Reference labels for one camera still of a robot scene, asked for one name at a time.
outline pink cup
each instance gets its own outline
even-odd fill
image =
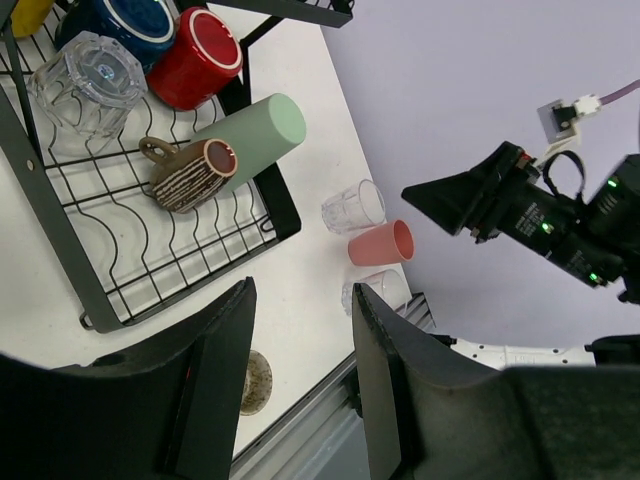
[[[375,227],[349,242],[349,258],[359,267],[407,262],[414,253],[411,230],[402,220]]]

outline mug handle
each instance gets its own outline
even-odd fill
[[[174,147],[170,143],[160,140],[156,137],[144,137],[138,143],[140,151],[149,160],[157,163],[158,165],[166,166],[171,162],[171,155],[178,153],[178,148]],[[155,149],[159,148],[164,152],[164,155],[160,155],[155,152]]]

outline clear glass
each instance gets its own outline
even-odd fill
[[[333,233],[382,225],[384,218],[384,200],[371,180],[362,180],[322,204],[322,219]]]
[[[119,135],[147,83],[140,62],[116,40],[81,32],[36,70],[28,88],[55,126],[59,151],[86,156]]]
[[[366,283],[369,285],[387,305],[404,317],[407,310],[407,291],[402,277],[398,272],[395,270],[384,270],[380,273],[356,280],[355,282],[346,282],[342,286],[342,307],[349,316],[351,316],[353,285],[356,283]]]

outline blue mug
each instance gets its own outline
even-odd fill
[[[76,0],[56,28],[56,48],[83,30],[118,40],[145,74],[175,39],[173,18],[163,0]]]

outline cup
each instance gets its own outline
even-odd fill
[[[322,220],[330,232],[348,233],[384,223],[382,194],[371,180],[362,180],[322,204]]]
[[[120,42],[145,74],[175,39],[173,17],[164,0],[76,0],[56,28],[56,48],[83,30]]]
[[[345,282],[342,286],[342,307],[349,316],[353,306],[353,285],[356,283],[369,285],[396,313],[404,316],[407,310],[407,295],[404,282],[398,272],[384,270],[355,282]]]
[[[58,150],[83,156],[116,138],[147,92],[140,62],[116,40],[90,32],[67,43],[27,86],[57,129]]]
[[[20,0],[11,12],[11,31],[16,38],[36,33],[55,0]]]
[[[220,92],[242,69],[240,45],[222,20],[201,7],[177,20],[173,48],[147,81],[153,92],[178,110],[193,110]]]
[[[269,401],[272,390],[273,375],[269,362],[263,355],[251,350],[242,391],[240,415],[255,415],[262,410]]]
[[[214,196],[238,168],[231,147],[217,139],[179,150],[159,138],[144,137],[140,151],[156,164],[149,180],[156,201],[175,213],[187,213]]]
[[[276,93],[198,131],[192,141],[220,138],[236,152],[238,172],[224,187],[233,191],[300,145],[307,136],[302,112]]]
[[[349,242],[349,258],[359,267],[408,262],[415,247],[409,226],[402,220],[377,226]]]

